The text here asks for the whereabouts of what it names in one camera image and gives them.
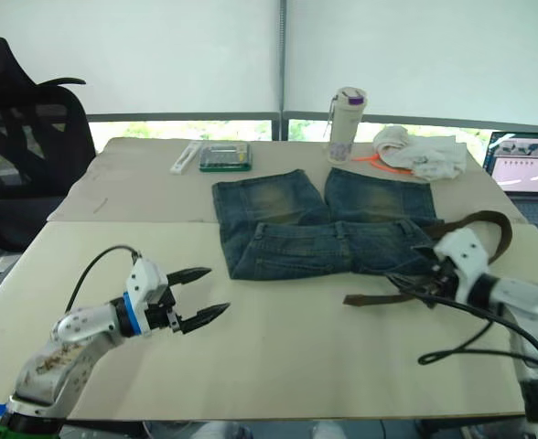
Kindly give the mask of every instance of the laptop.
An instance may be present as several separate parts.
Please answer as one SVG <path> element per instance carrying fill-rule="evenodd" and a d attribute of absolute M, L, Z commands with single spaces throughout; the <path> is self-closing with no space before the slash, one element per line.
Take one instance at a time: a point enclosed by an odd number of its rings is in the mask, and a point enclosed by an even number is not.
<path fill-rule="evenodd" d="M 538 133 L 493 133 L 483 167 L 538 228 Z"/>

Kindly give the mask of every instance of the blue ring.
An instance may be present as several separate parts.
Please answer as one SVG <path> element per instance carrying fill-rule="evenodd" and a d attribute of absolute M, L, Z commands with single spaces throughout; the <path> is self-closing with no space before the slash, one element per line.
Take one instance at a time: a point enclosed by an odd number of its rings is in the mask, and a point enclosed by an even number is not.
<path fill-rule="evenodd" d="M 124 306 L 126 307 L 126 313 L 129 315 L 129 322 L 131 322 L 131 327 L 133 328 L 134 334 L 138 336 L 139 334 L 141 334 L 141 327 L 139 326 L 139 322 L 137 321 L 135 311 L 133 311 L 133 307 L 131 306 L 131 299 L 129 297 L 129 294 L 126 291 L 123 293 L 123 300 Z"/>

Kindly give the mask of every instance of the black office chair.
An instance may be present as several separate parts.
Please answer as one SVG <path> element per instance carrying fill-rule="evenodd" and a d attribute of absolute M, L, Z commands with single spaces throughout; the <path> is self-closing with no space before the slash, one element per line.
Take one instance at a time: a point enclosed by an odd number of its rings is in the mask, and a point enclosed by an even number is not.
<path fill-rule="evenodd" d="M 0 38 L 0 249 L 22 252 L 95 157 L 86 113 L 57 84 L 36 85 Z"/>
<path fill-rule="evenodd" d="M 36 85 L 85 84 L 78 78 L 57 78 L 36 84 L 17 62 L 9 44 L 0 37 L 0 87 L 34 87 Z"/>

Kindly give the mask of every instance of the green case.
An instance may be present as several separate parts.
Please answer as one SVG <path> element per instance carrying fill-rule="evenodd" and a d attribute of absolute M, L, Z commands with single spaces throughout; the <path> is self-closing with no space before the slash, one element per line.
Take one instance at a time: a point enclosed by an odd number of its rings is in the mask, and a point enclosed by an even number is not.
<path fill-rule="evenodd" d="M 251 166 L 249 144 L 207 145 L 199 153 L 199 170 L 202 172 L 250 171 Z"/>

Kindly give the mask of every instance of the denim jeans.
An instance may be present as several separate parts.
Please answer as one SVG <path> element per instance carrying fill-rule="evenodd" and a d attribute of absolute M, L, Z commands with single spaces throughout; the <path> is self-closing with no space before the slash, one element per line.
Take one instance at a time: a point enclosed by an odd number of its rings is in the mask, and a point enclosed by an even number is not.
<path fill-rule="evenodd" d="M 302 170 L 212 188 L 232 279 L 425 273 L 419 228 L 438 223 L 430 188 L 333 168 L 324 202 Z"/>

